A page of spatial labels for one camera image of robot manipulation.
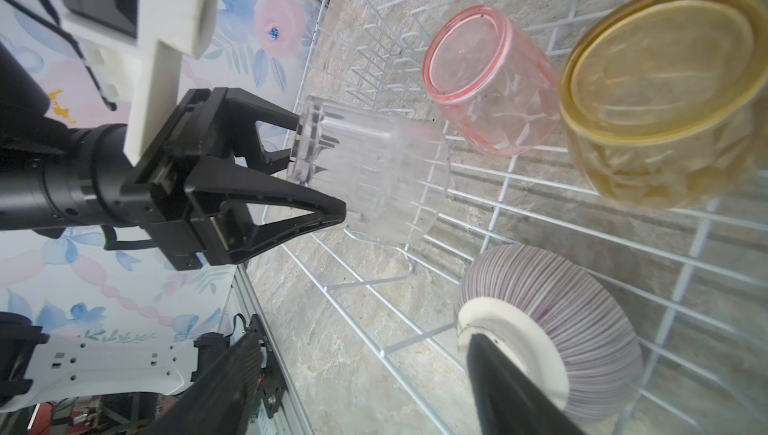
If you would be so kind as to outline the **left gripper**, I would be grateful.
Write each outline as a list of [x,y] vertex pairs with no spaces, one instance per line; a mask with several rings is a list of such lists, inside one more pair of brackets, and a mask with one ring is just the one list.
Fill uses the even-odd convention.
[[244,89],[189,90],[122,187],[128,213],[177,270],[238,265],[340,224],[342,200],[269,175],[290,150],[267,148],[262,132],[298,123]]

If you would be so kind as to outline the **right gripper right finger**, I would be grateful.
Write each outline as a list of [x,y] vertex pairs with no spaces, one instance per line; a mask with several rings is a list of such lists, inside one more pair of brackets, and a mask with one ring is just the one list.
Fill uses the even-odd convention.
[[483,434],[583,434],[488,336],[471,337],[467,370]]

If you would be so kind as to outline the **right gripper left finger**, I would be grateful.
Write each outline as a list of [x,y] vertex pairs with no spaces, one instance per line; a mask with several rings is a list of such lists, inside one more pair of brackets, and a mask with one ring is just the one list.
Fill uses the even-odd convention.
[[194,341],[193,385],[146,434],[244,434],[261,375],[260,337],[248,331],[235,344],[221,333]]

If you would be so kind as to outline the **white ceramic bowl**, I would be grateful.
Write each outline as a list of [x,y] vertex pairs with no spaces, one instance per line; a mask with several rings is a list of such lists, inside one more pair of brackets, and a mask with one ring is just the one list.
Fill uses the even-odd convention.
[[530,245],[476,257],[455,303],[458,352],[485,335],[579,425],[619,413],[643,371],[640,343],[612,295],[581,266]]

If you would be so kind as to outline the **clear glass cup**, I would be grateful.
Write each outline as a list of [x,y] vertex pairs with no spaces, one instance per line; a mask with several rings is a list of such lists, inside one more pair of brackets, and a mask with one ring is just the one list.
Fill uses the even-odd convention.
[[306,98],[287,169],[290,182],[345,202],[343,227],[382,244],[412,244],[447,197],[450,149],[435,125]]

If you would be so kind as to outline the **white wire dish rack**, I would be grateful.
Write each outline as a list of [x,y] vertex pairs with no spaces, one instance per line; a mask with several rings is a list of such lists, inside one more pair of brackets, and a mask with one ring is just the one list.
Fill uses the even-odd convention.
[[[440,114],[420,58],[452,15],[501,9],[556,66],[630,0],[326,0],[303,95],[410,115]],[[453,327],[457,285],[482,252],[520,242],[594,276],[625,310],[642,368],[628,404],[590,434],[767,430],[767,175],[671,211],[597,194],[555,129],[511,158],[486,157],[443,123],[446,203],[413,244],[346,231],[296,239],[248,275],[313,434],[475,434]]]

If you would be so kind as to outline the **pink glass cup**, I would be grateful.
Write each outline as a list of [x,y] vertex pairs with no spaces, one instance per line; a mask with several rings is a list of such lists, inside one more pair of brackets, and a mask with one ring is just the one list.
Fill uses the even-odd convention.
[[561,121],[556,68],[495,7],[469,7],[443,25],[421,74],[443,116],[484,155],[516,156],[539,145]]

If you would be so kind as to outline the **yellow glass cup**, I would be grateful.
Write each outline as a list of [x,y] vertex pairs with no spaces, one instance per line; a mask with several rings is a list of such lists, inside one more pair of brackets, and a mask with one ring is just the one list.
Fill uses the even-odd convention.
[[766,2],[632,0],[577,43],[559,97],[572,162],[600,195],[717,198],[766,156]]

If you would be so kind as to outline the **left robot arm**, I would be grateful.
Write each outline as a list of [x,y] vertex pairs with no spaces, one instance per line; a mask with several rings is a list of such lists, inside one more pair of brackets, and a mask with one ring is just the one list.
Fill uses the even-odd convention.
[[[237,265],[340,224],[345,203],[279,178],[288,150],[266,151],[258,122],[294,130],[296,114],[237,88],[192,89],[137,162],[127,128],[76,130],[47,117],[50,99],[1,54],[1,227],[56,239],[98,226],[108,250],[158,248],[174,268]],[[1,408],[125,392],[178,394],[222,357],[226,339],[111,354],[41,322],[1,316]]]

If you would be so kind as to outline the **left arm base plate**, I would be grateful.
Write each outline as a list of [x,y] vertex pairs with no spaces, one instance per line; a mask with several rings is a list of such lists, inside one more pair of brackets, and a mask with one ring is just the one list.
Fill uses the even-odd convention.
[[252,315],[248,328],[257,335],[262,358],[256,400],[265,409],[266,417],[273,419],[282,407],[282,399],[287,391],[286,378],[261,317]]

